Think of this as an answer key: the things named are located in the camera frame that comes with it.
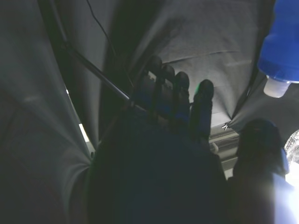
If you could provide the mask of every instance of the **silver metal bar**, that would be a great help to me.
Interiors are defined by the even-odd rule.
[[[118,86],[112,83],[104,73],[98,69],[94,64],[88,61],[83,55],[77,52],[74,48],[70,46],[66,46],[66,51],[72,56],[74,59],[78,60],[82,63],[90,72],[92,72],[96,77],[98,77],[103,83],[105,83],[111,90],[113,90],[119,97],[122,99],[129,101],[130,97],[122,91]]]

